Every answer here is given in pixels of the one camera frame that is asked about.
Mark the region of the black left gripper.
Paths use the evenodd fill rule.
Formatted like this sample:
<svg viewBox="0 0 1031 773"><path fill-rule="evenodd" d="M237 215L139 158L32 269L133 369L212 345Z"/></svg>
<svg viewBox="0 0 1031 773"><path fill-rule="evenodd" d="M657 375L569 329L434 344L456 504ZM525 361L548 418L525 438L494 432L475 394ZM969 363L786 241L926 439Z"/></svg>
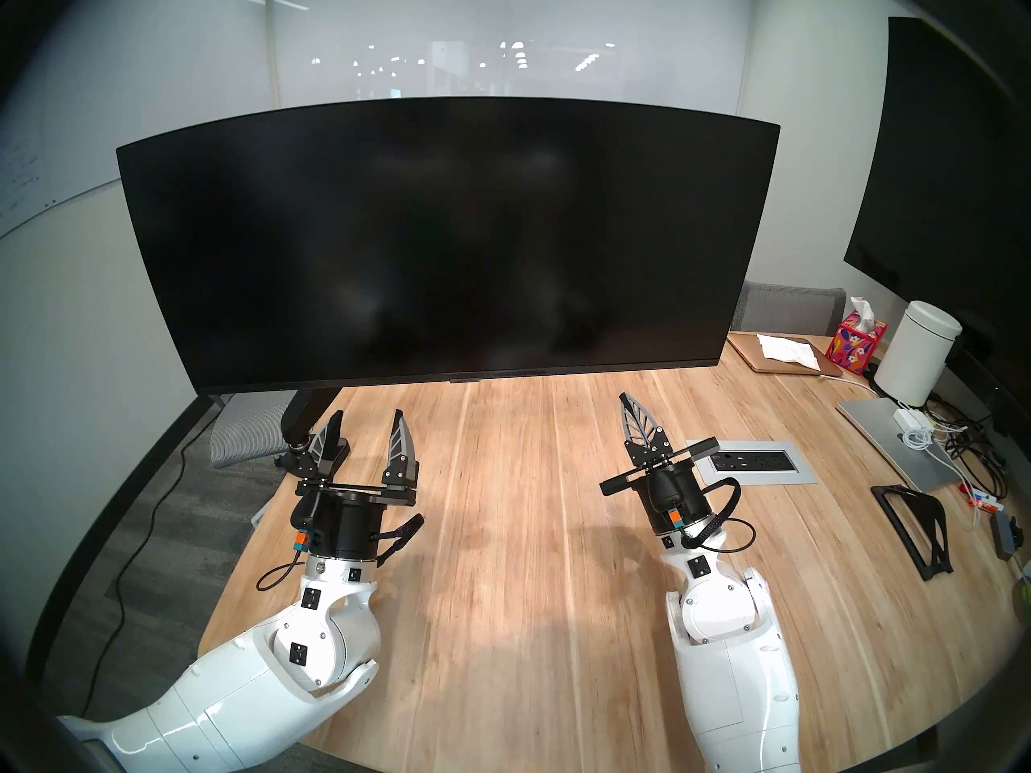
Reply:
<svg viewBox="0 0 1031 773"><path fill-rule="evenodd" d="M396 409L383 486L334 484L328 480L350 455L350 442L341 435L343 416L344 411L335 411L309 444L311 475L317 478L303 478L296 484L299 501L292 512L292 527L297 531L295 552L385 563L420 530L420 514L394 530L381 527L387 506L415 504L420 464L414 440L403 411Z"/></svg>

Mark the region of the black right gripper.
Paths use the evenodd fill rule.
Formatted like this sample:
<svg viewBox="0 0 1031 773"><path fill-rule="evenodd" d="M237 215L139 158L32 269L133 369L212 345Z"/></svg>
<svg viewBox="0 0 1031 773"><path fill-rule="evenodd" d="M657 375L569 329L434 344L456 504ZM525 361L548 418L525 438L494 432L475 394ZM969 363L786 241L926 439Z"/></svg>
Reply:
<svg viewBox="0 0 1031 773"><path fill-rule="evenodd" d="M663 427L634 397L620 394L624 444L633 468L600 482L605 497L631 490L639 497L654 534L671 534L711 514L693 473L695 463L720 450L716 437L674 451Z"/></svg>

